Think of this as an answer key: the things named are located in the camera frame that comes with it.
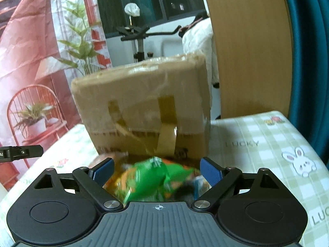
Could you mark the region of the green orange snack bag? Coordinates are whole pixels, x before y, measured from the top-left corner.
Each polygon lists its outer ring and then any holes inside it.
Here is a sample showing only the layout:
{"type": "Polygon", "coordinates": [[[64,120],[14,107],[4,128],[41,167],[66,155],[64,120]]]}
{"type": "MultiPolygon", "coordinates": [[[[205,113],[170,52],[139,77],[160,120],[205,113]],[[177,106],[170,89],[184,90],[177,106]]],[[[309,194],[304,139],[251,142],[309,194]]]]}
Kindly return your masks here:
{"type": "Polygon", "coordinates": [[[211,185],[194,167],[151,157],[136,163],[116,162],[115,171],[103,188],[124,205],[133,201],[190,204],[211,185]]]}

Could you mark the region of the checked bunny tablecloth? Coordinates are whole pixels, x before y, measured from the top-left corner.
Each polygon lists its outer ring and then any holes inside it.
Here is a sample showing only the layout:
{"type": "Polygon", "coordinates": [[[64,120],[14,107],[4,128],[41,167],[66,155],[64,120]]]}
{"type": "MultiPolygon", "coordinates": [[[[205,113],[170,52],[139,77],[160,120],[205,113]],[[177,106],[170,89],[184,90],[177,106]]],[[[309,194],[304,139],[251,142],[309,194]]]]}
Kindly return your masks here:
{"type": "MultiPolygon", "coordinates": [[[[9,208],[46,168],[69,173],[89,166],[97,151],[82,124],[74,126],[33,159],[17,183],[1,199],[1,246],[13,245],[6,224],[9,208]]],[[[303,204],[308,224],[303,246],[328,246],[328,169],[299,131],[280,112],[213,120],[210,126],[209,156],[223,167],[243,172],[269,168],[303,204]]]]}

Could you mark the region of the cardboard box with plastic liner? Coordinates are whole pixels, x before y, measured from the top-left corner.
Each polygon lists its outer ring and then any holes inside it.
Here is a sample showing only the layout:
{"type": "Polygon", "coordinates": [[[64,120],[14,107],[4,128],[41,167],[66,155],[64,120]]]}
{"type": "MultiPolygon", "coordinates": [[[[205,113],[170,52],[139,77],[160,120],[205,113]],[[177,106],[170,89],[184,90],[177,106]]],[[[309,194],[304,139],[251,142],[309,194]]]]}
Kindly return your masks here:
{"type": "Polygon", "coordinates": [[[78,113],[99,153],[199,160],[209,152],[210,88],[202,52],[76,78],[78,113]]]}

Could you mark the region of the red printed backdrop cloth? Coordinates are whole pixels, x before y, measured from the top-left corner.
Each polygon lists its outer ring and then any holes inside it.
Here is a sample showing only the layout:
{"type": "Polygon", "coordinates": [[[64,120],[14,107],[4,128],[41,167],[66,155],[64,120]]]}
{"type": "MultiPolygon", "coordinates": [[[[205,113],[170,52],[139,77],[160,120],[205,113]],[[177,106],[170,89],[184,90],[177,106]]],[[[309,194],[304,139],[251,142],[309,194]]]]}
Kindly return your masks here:
{"type": "Polygon", "coordinates": [[[1,145],[48,149],[81,122],[73,79],[110,67],[97,0],[1,0],[1,145]]]}

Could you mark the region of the white quilted blanket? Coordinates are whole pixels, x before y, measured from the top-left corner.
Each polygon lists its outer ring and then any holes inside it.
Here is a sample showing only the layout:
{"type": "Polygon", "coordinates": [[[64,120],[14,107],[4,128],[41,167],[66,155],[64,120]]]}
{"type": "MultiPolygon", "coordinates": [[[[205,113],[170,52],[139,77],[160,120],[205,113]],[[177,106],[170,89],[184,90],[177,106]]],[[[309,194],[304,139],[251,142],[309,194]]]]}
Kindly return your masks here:
{"type": "Polygon", "coordinates": [[[182,37],[183,52],[202,51],[206,58],[208,83],[219,88],[218,58],[210,18],[195,21],[182,37]]]}

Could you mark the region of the black exercise bike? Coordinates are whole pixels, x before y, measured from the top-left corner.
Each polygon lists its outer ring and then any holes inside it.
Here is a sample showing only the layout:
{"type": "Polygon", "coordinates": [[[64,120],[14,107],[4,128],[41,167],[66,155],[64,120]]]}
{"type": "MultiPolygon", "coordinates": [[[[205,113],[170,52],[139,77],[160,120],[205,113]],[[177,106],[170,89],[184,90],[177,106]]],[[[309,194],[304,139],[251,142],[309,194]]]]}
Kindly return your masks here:
{"type": "Polygon", "coordinates": [[[129,17],[128,26],[118,26],[117,31],[119,32],[121,41],[131,41],[134,49],[133,59],[134,62],[141,62],[145,60],[144,52],[144,39],[150,36],[168,36],[174,35],[179,32],[182,26],[178,25],[172,32],[151,32],[148,33],[150,27],[145,26],[144,28],[133,26],[133,17],[140,16],[140,8],[136,3],[127,3],[124,7],[125,13],[129,17]]]}

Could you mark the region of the wooden headboard panel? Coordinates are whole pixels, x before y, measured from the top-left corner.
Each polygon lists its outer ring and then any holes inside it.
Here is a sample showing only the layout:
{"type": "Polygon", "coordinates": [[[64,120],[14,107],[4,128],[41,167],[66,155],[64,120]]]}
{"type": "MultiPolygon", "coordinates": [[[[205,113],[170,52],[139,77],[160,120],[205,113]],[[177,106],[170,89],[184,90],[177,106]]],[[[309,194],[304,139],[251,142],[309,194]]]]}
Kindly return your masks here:
{"type": "Polygon", "coordinates": [[[218,57],[221,116],[277,110],[292,89],[292,35],[285,0],[206,0],[218,57]]]}

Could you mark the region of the black pink garment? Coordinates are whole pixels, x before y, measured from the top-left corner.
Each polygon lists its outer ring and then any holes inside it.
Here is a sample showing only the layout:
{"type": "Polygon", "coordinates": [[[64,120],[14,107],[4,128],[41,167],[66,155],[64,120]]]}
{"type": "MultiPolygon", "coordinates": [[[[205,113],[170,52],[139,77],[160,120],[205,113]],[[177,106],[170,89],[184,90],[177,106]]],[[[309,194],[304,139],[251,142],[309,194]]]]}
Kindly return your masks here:
{"type": "Polygon", "coordinates": [[[183,26],[183,27],[181,27],[181,28],[179,29],[179,31],[178,31],[178,35],[179,35],[179,37],[180,37],[180,38],[183,38],[184,34],[185,34],[188,30],[190,30],[191,28],[193,28],[193,27],[194,27],[197,23],[199,23],[200,21],[205,20],[205,19],[207,19],[207,18],[209,18],[209,14],[208,14],[206,11],[202,11],[202,12],[198,13],[198,14],[195,16],[194,20],[193,20],[190,24],[188,24],[188,25],[186,25],[186,26],[183,26]]]}

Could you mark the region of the dark window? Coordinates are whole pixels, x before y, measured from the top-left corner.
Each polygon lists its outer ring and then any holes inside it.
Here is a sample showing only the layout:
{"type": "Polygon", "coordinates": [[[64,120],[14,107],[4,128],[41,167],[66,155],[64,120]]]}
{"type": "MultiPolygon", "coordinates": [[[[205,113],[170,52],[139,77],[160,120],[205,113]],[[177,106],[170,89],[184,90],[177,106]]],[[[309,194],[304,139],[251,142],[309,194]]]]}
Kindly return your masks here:
{"type": "Polygon", "coordinates": [[[130,24],[124,11],[128,3],[140,8],[140,16],[132,23],[138,27],[153,27],[169,21],[194,16],[205,10],[204,0],[98,0],[103,30],[107,38],[118,35],[117,27],[130,24]]]}

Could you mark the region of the teal curtain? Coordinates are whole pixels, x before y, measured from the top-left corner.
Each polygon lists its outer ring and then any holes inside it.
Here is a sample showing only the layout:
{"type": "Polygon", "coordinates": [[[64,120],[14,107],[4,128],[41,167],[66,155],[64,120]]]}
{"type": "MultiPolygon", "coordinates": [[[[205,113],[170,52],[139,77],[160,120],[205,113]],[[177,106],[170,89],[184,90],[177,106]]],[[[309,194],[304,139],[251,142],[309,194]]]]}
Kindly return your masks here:
{"type": "Polygon", "coordinates": [[[286,0],[292,30],[288,119],[328,165],[328,0],[286,0]]]}

